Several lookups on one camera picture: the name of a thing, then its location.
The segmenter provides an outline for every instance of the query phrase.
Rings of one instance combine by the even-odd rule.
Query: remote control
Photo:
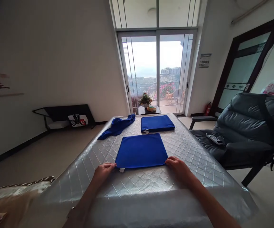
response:
[[[216,138],[214,135],[208,135],[207,134],[207,138],[212,140],[214,143],[216,143],[217,145],[223,145],[223,141],[219,140],[218,138]]]

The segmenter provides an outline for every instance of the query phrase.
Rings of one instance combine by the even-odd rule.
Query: floor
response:
[[[153,101],[151,105],[157,105],[157,101]],[[161,113],[180,113],[183,110],[183,104],[172,101],[170,105],[166,100],[160,100],[159,108]]]
[[[191,118],[179,119],[189,128]],[[212,129],[214,125],[214,121],[196,122],[194,129]],[[0,186],[25,183],[50,175],[59,176],[102,127],[103,125],[98,125],[93,130],[55,132],[3,160],[0,162]],[[229,173],[241,183],[249,170],[231,170]],[[259,212],[242,227],[274,228],[274,170],[264,167],[248,185],[248,189],[259,207]]]

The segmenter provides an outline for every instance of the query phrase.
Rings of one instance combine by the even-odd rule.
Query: silver tablecloth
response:
[[[175,131],[160,133],[167,154],[185,161],[239,223],[252,217],[258,208],[249,191],[231,177],[174,114],[167,115],[176,126]],[[124,136],[141,134],[142,117],[136,116],[122,134],[97,140],[110,127],[112,119],[106,123],[61,176],[34,201],[20,227],[61,228],[70,208],[89,185],[95,168],[115,161]],[[175,180],[168,167],[159,166],[113,172],[92,206],[87,227],[207,228],[212,225],[191,192]]]

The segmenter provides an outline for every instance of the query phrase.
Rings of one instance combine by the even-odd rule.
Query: black leather chair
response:
[[[217,120],[213,130],[192,130],[195,122],[212,120]],[[272,162],[272,170],[274,164],[274,96],[239,93],[218,119],[192,117],[190,131],[226,170],[252,167],[242,181],[246,187],[264,165]]]

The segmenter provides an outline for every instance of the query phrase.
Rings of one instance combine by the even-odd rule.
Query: blue towel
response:
[[[128,118],[126,120],[120,119],[120,118],[115,118],[112,120],[112,126],[104,131],[98,138],[98,140],[104,140],[108,136],[117,136],[122,133],[124,128],[127,126],[131,125],[135,121],[136,115],[131,114],[128,115]]]
[[[142,168],[164,165],[168,155],[159,133],[123,137],[117,168]]]
[[[149,132],[169,131],[175,130],[175,125],[167,115],[142,117],[141,118],[141,132],[145,130]]]

